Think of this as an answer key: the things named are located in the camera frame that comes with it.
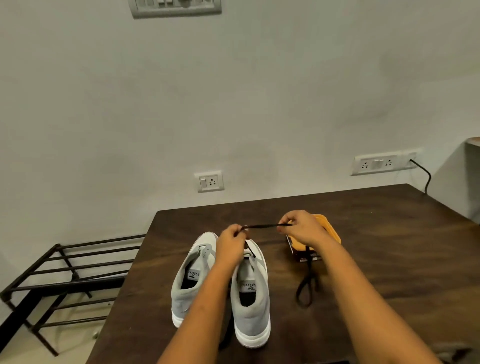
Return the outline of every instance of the brown tabletop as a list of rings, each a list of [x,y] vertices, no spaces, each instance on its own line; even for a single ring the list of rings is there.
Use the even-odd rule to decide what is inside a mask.
[[[370,282],[428,344],[478,341],[480,227],[402,184],[158,211],[87,363],[154,364],[175,333],[171,284],[195,239],[231,223],[275,223],[292,209],[327,216]],[[252,238],[268,266],[272,332],[258,350],[234,336],[218,361],[315,363],[352,354],[323,262],[313,266],[324,291],[302,309],[295,291],[305,263],[294,262],[275,229]]]

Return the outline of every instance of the wall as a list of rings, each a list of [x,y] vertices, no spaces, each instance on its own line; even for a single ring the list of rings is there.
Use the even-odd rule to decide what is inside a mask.
[[[54,243],[145,232],[161,209],[422,188],[419,170],[350,177],[353,157],[423,147],[436,174],[480,135],[477,0],[223,7],[133,20],[126,0],[0,3],[10,275]],[[462,188],[443,173],[432,194],[468,216],[462,166]],[[225,191],[198,194],[192,174],[216,169]]]

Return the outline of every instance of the gray shoe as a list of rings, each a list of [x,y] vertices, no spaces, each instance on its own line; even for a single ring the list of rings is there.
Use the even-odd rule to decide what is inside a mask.
[[[246,241],[255,254],[245,249],[244,259],[232,276],[230,300],[235,319],[235,335],[247,348],[259,348],[270,336],[270,296],[264,255],[253,240]]]
[[[172,286],[172,321],[180,327],[193,299],[215,263],[216,241],[213,232],[204,232],[183,261]]]

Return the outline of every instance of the person's left arm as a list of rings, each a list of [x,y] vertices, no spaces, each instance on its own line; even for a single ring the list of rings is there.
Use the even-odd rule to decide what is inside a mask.
[[[218,354],[228,282],[243,259],[247,233],[230,225],[216,242],[216,260],[189,312],[157,364],[213,364]]]

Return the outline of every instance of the shoe insole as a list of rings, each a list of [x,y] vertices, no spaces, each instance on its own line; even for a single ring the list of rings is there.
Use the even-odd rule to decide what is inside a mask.
[[[180,289],[186,290],[195,287],[200,277],[200,269],[203,262],[200,254],[185,267],[185,274]]]
[[[244,259],[237,272],[237,284],[239,287],[240,303],[248,307],[255,302],[257,288],[255,286],[255,273],[248,259]]]

